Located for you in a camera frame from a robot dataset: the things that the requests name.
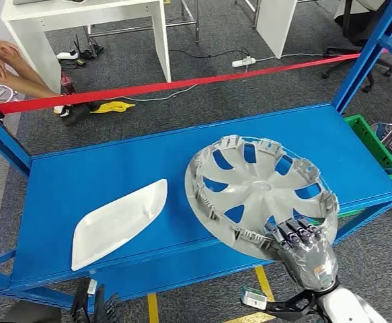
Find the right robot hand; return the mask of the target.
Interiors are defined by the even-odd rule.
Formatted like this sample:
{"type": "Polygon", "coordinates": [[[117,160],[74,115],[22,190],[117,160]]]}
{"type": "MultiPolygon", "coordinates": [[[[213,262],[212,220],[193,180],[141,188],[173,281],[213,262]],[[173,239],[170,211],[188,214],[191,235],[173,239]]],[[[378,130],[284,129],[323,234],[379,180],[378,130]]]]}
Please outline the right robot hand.
{"type": "Polygon", "coordinates": [[[327,291],[336,282],[338,264],[327,237],[305,218],[289,218],[265,229],[277,245],[278,256],[288,273],[304,289],[327,291]]]}

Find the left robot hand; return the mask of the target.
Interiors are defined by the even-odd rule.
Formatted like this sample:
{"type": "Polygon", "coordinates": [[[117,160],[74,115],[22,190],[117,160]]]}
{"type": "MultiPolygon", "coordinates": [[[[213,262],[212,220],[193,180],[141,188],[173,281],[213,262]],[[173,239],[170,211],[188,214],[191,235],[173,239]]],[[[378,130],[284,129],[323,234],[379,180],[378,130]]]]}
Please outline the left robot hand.
{"type": "Polygon", "coordinates": [[[101,284],[95,294],[94,312],[93,322],[94,323],[112,323],[119,322],[120,316],[117,311],[118,293],[112,294],[109,299],[105,301],[105,285],[101,284]]]}

